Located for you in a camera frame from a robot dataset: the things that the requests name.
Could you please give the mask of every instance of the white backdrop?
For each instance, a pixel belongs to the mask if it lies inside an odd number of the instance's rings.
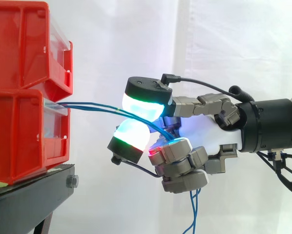
[[[121,106],[128,77],[162,73],[239,85],[256,100],[292,97],[291,0],[48,2],[74,43],[67,100]],[[186,83],[173,89],[211,92]],[[106,147],[122,121],[72,110],[69,162],[80,183],[54,212],[50,234],[180,234],[192,222],[188,193],[165,193],[160,179],[110,162]],[[153,170],[146,154],[140,163]],[[256,155],[240,153],[226,169],[199,195],[196,233],[292,233],[292,194]]]

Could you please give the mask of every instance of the metal bolt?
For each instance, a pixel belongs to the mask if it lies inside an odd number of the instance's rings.
[[[78,175],[69,175],[67,178],[67,187],[68,188],[77,188],[79,185],[79,176]]]

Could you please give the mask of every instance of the blue wire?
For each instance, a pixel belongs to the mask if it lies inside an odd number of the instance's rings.
[[[194,222],[193,222],[193,234],[196,232],[196,220],[197,220],[197,215],[198,215],[198,195],[200,194],[201,189],[197,190],[196,189],[196,213],[194,216]]]
[[[196,231],[196,219],[197,219],[197,214],[198,214],[198,195],[200,194],[201,189],[196,189],[196,194],[193,196],[192,191],[190,191],[190,201],[191,201],[191,205],[193,208],[193,212],[194,212],[194,220],[192,222],[192,224],[183,232],[183,234],[185,234],[186,232],[188,232],[191,228],[193,228],[193,234],[195,234]]]
[[[93,106],[106,107],[106,108],[110,108],[110,109],[113,109],[113,110],[117,110],[117,111],[120,111],[120,112],[126,113],[126,114],[128,114],[128,115],[130,115],[130,116],[134,116],[134,117],[136,117],[136,118],[138,118],[138,119],[142,119],[142,120],[144,120],[144,121],[147,121],[147,122],[149,123],[149,124],[148,124],[149,126],[151,126],[151,127],[155,126],[155,130],[158,129],[158,127],[157,127],[156,125],[154,125],[152,122],[150,122],[150,121],[148,121],[148,120],[146,120],[146,119],[143,119],[143,118],[141,118],[141,117],[139,117],[139,116],[137,116],[137,115],[135,115],[135,114],[133,114],[133,113],[130,113],[130,112],[128,112],[128,111],[125,111],[125,110],[123,110],[123,109],[120,109],[120,108],[117,108],[117,107],[114,107],[114,106],[110,106],[110,105],[105,105],[105,104],[100,104],[100,103],[95,103],[95,102],[58,102],[57,104],[59,104],[59,105],[93,105]],[[174,139],[174,136],[173,136],[172,134],[170,134],[170,133],[168,133],[168,132],[166,132],[166,131],[165,131],[165,133],[167,133],[167,135],[169,135],[171,139]]]
[[[115,115],[119,115],[119,116],[125,116],[125,117],[128,117],[128,118],[132,118],[132,119],[135,119],[137,121],[140,121],[144,124],[147,124],[149,126],[151,126],[153,129],[157,130],[159,133],[161,133],[167,140],[173,140],[174,139],[174,136],[169,133],[169,132],[166,132],[165,130],[157,127],[155,124],[153,124],[152,122],[146,120],[146,119],[143,119],[143,118],[140,118],[138,116],[135,117],[135,115],[126,115],[126,114],[122,114],[122,113],[118,113],[118,112],[115,112],[115,111],[110,111],[110,110],[105,110],[105,109],[102,109],[102,108],[96,108],[96,107],[88,107],[88,106],[74,106],[74,105],[66,105],[66,104],[63,104],[64,107],[66,108],[71,108],[71,109],[78,109],[78,110],[84,110],[84,111],[98,111],[98,112],[107,112],[107,113],[112,113],[112,114],[115,114]]]

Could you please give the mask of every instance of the red storage bin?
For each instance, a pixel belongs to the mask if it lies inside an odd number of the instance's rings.
[[[14,184],[69,160],[70,110],[38,90],[0,90],[0,182]]]
[[[0,1],[0,89],[37,89],[51,101],[72,94],[72,43],[47,3]]]

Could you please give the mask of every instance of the blue light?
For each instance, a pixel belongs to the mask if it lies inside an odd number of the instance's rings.
[[[147,125],[134,119],[123,121],[113,135],[141,151],[145,149],[150,138]]]
[[[157,118],[159,118],[159,116],[162,114],[165,108],[164,105],[152,102],[139,101],[129,97],[126,94],[124,94],[123,96],[122,106],[125,111],[129,111],[150,122],[153,122]]]

